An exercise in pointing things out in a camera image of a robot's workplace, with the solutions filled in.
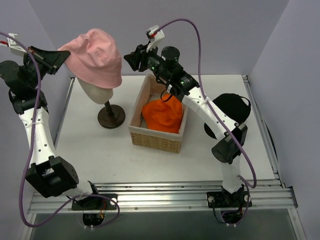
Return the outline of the pink hat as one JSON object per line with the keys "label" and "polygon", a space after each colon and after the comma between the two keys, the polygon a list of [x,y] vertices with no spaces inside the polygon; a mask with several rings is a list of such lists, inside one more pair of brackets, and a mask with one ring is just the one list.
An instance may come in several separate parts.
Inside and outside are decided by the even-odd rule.
{"label": "pink hat", "polygon": [[92,28],[58,50],[70,52],[65,65],[78,79],[102,89],[122,84],[122,57],[116,41],[105,31]]}

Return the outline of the orange hat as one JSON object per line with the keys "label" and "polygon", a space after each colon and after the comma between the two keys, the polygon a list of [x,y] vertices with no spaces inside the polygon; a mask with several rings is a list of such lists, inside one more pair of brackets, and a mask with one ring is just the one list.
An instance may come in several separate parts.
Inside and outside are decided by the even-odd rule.
{"label": "orange hat", "polygon": [[183,105],[175,97],[167,102],[152,100],[142,108],[147,128],[154,131],[178,134],[183,115]]}

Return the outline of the black cap with R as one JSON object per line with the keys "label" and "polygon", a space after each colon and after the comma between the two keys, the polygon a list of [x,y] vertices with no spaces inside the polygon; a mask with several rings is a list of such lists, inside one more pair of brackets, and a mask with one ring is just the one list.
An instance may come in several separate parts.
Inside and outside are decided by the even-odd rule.
{"label": "black cap with R", "polygon": [[216,97],[213,103],[239,124],[245,123],[251,113],[250,100],[236,93],[223,93]]}

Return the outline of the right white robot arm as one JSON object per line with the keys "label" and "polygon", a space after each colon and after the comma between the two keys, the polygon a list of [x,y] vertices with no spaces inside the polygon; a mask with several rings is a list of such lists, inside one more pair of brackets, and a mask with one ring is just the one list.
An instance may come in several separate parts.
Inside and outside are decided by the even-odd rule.
{"label": "right white robot arm", "polygon": [[124,60],[133,71],[150,70],[157,83],[183,105],[194,111],[213,132],[217,143],[211,149],[213,156],[221,163],[223,203],[234,206],[240,201],[238,190],[240,179],[240,154],[247,134],[247,126],[231,119],[212,100],[206,97],[201,86],[179,64],[180,52],[173,46],[158,50],[147,50],[146,45],[138,45],[135,51],[126,54]]}

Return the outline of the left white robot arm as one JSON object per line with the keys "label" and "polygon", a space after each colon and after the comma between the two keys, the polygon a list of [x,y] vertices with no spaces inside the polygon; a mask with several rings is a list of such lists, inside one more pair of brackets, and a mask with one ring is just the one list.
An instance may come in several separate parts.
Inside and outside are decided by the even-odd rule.
{"label": "left white robot arm", "polygon": [[46,97],[38,90],[38,81],[46,74],[54,75],[70,56],[70,52],[50,51],[30,46],[23,64],[12,60],[0,64],[0,77],[9,87],[9,100],[24,125],[32,156],[25,180],[43,197],[83,197],[90,210],[100,206],[101,197],[90,181],[81,181],[75,168],[56,154],[49,128]]}

